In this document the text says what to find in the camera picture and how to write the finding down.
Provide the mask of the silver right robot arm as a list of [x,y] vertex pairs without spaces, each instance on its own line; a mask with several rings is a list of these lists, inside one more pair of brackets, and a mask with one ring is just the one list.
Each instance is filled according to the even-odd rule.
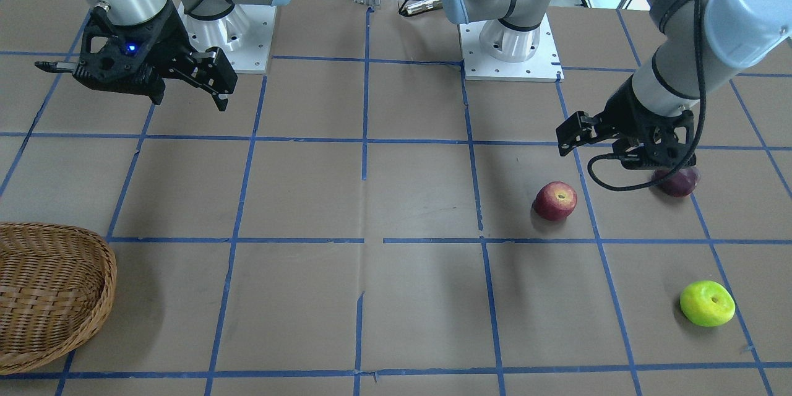
[[245,7],[291,0],[87,0],[88,21],[76,61],[37,61],[50,74],[70,74],[87,88],[144,95],[160,105],[166,79],[184,81],[225,111],[238,81],[229,55],[255,46]]

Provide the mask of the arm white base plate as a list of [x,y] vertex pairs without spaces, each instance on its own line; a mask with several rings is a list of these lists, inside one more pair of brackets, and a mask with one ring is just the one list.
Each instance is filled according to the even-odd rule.
[[528,32],[497,19],[458,25],[467,80],[556,82],[565,79],[547,15]]
[[192,18],[182,5],[177,10],[195,49],[220,47],[238,74],[266,74],[279,7],[236,5],[229,15],[214,20]]

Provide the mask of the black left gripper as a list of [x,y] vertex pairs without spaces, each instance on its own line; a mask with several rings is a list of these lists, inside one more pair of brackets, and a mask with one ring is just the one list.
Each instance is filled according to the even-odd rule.
[[614,153],[627,170],[672,170],[695,166],[695,120],[692,111],[663,116],[648,110],[636,97],[629,77],[606,102],[602,115],[576,111],[556,128],[558,153],[565,157],[575,148],[616,139]]

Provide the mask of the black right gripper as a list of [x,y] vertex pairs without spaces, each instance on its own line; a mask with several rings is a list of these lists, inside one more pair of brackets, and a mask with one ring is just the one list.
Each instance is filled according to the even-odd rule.
[[76,63],[35,61],[49,74],[72,74],[93,90],[144,95],[160,105],[165,79],[178,79],[212,97],[220,112],[238,82],[223,48],[195,51],[173,1],[141,24],[118,25],[110,19],[110,5],[97,1],[83,29]]

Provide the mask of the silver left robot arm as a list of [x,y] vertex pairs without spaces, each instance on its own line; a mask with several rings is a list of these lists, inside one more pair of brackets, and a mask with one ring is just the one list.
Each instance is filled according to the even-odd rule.
[[[606,102],[602,112],[574,113],[556,130],[558,150],[612,140],[611,159],[626,170],[695,165],[694,106],[790,37],[790,0],[647,0],[665,42]],[[484,22],[480,40],[493,57],[520,61],[507,49],[534,38],[549,0],[442,0],[453,24]]]

